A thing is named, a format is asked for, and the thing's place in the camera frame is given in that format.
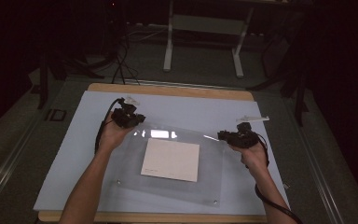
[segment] table leg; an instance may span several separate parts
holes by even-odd
[[[171,60],[172,60],[172,17],[173,17],[173,0],[170,1],[170,17],[168,18],[168,43],[167,49],[165,50],[164,60],[164,72],[171,71]]]
[[[242,48],[242,43],[243,43],[243,39],[246,37],[246,32],[248,30],[249,27],[249,23],[251,21],[252,15],[254,12],[254,8],[251,7],[249,9],[249,13],[248,13],[248,17],[246,18],[246,22],[243,23],[242,26],[242,30],[241,30],[241,35],[240,35],[240,40],[238,42],[238,45],[236,48],[234,48],[232,50],[232,58],[234,60],[234,66],[235,66],[235,73],[237,74],[238,78],[242,78],[243,77],[243,71],[242,71],[242,66],[241,66],[241,58],[240,58],[240,52],[241,52],[241,48]]]

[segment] black equipment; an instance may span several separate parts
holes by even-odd
[[[109,116],[109,113],[112,110],[112,107],[117,102],[121,105],[121,108],[115,108],[115,110],[112,113],[112,117],[111,117],[112,120],[106,122],[106,119]],[[94,148],[95,153],[97,152],[98,146],[100,145],[101,134],[103,133],[103,128],[109,122],[114,122],[118,127],[127,129],[127,128],[135,127],[139,123],[143,123],[145,121],[146,117],[142,114],[134,114],[135,110],[136,110],[136,106],[131,105],[131,104],[126,104],[124,98],[118,98],[110,105],[103,121],[101,122],[100,130],[98,131],[97,137],[95,139],[95,148]]]

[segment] black controller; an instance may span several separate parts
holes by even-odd
[[[113,105],[115,103],[119,103],[121,108],[115,108],[112,113],[113,122],[120,128],[127,129],[137,126],[139,123],[143,123],[145,121],[145,116],[142,114],[135,114],[136,106],[126,104],[124,98],[116,99],[109,107],[104,120],[101,122],[100,129],[97,133],[97,137],[95,139],[95,150],[97,152],[98,146],[100,145],[101,134],[103,133],[103,127],[106,125],[106,119],[109,115]]]
[[[266,141],[264,141],[263,143],[260,140],[261,136],[258,133],[252,132],[251,124],[249,122],[243,122],[237,125],[237,129],[238,131],[236,133],[220,131],[219,133],[217,133],[217,138],[219,140],[226,141],[229,145],[232,145],[234,147],[240,147],[240,148],[249,148],[260,142],[261,146],[263,146],[264,148],[264,152],[266,153],[267,165],[269,165],[269,154],[267,151],[267,143]]]
[[[121,105],[121,108],[115,108],[112,114],[112,120],[120,128],[132,128],[139,123],[143,123],[145,116],[142,114],[134,114],[136,110],[135,105],[129,105],[124,102],[124,98],[117,99],[117,102]]]

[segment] clear plastic panel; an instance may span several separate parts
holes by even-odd
[[[224,151],[222,142],[202,133],[150,123],[137,126],[131,133],[116,175],[118,188],[219,206]],[[141,175],[149,138],[200,145],[197,182]]]

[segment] white paper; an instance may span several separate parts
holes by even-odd
[[[197,182],[200,145],[149,138],[141,175]]]

